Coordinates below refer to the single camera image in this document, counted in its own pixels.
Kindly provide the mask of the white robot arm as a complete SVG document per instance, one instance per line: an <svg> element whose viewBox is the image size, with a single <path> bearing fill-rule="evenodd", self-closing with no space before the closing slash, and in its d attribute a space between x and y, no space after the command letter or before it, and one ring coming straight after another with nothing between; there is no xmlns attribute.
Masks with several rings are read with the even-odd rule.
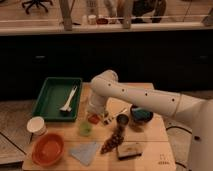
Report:
<svg viewBox="0 0 213 171"><path fill-rule="evenodd" d="M187 170L213 170L213 99L122 84L113 70L93 77L90 88L90 113L104 113L108 99L116 98L187 125L192 129Z"/></svg>

